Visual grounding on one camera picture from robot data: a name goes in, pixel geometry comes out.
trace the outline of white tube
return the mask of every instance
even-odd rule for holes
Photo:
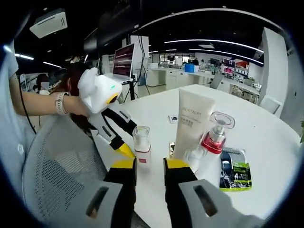
[[[213,112],[215,101],[185,89],[179,89],[179,93],[179,122],[173,157],[184,159],[186,150],[199,144]]]

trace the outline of monitor screen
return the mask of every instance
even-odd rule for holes
[[[167,59],[168,59],[169,61],[174,61],[174,60],[175,60],[175,56],[168,56]]]
[[[215,59],[215,58],[210,58],[210,64],[215,65],[215,66],[220,66],[220,60]]]
[[[223,62],[226,66],[228,67],[235,67],[235,61],[230,60],[230,59],[223,59]]]
[[[115,51],[113,74],[131,77],[134,44]]]

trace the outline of woman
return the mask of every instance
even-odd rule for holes
[[[79,96],[78,81],[81,75],[89,67],[84,63],[72,63],[66,70],[59,85],[51,93],[51,95],[58,92],[69,92],[72,96]],[[87,135],[91,136],[90,129],[95,129],[83,115],[70,114],[71,119],[77,126],[82,129]]]
[[[49,95],[49,78],[46,74],[40,74],[36,79],[37,94]]]

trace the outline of desk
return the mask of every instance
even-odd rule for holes
[[[252,189],[227,192],[233,206],[243,214],[265,219],[289,189],[297,171],[299,135],[286,123],[263,108],[241,98],[200,85],[185,89],[211,97],[216,101],[214,111],[235,118],[235,128],[229,133],[228,147],[243,148],[250,164]],[[150,127],[152,168],[137,169],[136,213],[151,227],[171,227],[165,202],[163,158],[169,156],[169,142],[175,141],[177,124],[171,124],[170,114],[178,114],[179,91],[168,90],[123,104],[138,125]],[[115,131],[134,149],[133,139],[110,122]],[[114,153],[104,150],[102,156],[107,169]]]
[[[175,89],[183,86],[189,86],[192,84],[207,85],[208,82],[210,82],[210,80],[214,78],[214,75],[209,74],[209,72],[188,73],[180,69],[170,69],[170,68],[151,69],[150,71],[166,72],[167,90]],[[230,85],[238,86],[244,90],[250,91],[255,95],[260,95],[260,93],[255,88],[228,78],[223,78],[222,82],[218,87],[218,90],[226,93],[230,93]]]

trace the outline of watch strap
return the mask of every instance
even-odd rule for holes
[[[68,92],[59,93],[56,97],[55,106],[56,111],[59,115],[68,115],[63,106],[63,97],[64,95],[69,95]]]

